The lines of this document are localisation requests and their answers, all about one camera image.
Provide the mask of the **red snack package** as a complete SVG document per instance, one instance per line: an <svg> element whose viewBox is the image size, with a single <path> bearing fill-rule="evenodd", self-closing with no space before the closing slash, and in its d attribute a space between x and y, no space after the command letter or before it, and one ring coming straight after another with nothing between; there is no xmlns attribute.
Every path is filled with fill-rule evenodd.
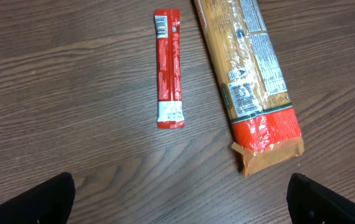
<svg viewBox="0 0 355 224"><path fill-rule="evenodd" d="M299 122L256 0L195 0L248 176L304 152Z"/></svg>

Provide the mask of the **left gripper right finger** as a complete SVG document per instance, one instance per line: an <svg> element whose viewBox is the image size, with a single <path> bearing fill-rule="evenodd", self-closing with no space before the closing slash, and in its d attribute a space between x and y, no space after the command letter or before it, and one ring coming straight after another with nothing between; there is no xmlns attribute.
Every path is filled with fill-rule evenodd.
<svg viewBox="0 0 355 224"><path fill-rule="evenodd" d="M354 202L303 174L292 174L286 200L293 224L355 223Z"/></svg>

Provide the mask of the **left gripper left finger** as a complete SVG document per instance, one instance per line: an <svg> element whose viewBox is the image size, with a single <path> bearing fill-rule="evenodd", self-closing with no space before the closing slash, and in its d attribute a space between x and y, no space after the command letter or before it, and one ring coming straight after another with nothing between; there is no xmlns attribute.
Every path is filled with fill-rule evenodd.
<svg viewBox="0 0 355 224"><path fill-rule="evenodd" d="M75 199L75 182L63 172L0 204L0 224L66 224Z"/></svg>

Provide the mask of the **red stick sachet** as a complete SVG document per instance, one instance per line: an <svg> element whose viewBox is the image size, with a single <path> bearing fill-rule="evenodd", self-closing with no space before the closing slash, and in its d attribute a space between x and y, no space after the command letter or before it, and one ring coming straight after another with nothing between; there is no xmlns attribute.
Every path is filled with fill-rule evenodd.
<svg viewBox="0 0 355 224"><path fill-rule="evenodd" d="M157 9L154 21L157 37L158 128L183 128L180 10Z"/></svg>

